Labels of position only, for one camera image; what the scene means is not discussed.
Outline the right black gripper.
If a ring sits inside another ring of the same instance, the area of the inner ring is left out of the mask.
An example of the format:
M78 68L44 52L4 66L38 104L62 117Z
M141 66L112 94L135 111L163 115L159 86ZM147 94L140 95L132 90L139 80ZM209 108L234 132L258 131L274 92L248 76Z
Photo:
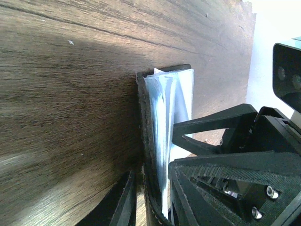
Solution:
M219 145L188 136L217 129L225 129ZM301 129L276 108L262 107L257 113L250 104L240 104L174 124L172 142L194 155L239 153L245 145L249 152L291 152L300 155Z

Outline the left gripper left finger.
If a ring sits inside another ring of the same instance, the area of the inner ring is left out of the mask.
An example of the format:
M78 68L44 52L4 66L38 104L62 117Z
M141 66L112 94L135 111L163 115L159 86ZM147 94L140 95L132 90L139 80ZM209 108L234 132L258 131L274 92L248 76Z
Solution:
M126 172L79 226L134 226L136 221L136 176Z

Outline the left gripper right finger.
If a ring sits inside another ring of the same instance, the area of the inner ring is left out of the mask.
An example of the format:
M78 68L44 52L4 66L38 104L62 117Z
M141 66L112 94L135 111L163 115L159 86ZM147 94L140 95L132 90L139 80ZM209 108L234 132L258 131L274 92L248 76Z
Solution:
M288 226L301 212L301 158L255 152L170 163L177 226Z

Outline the black card holder wallet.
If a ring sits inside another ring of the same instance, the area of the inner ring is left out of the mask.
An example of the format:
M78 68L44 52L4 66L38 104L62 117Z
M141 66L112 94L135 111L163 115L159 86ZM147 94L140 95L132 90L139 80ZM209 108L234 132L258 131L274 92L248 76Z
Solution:
M146 222L169 226L168 165L171 151L183 151L173 144L174 124L192 117L194 70L190 64L154 68L137 73L143 141L143 183Z

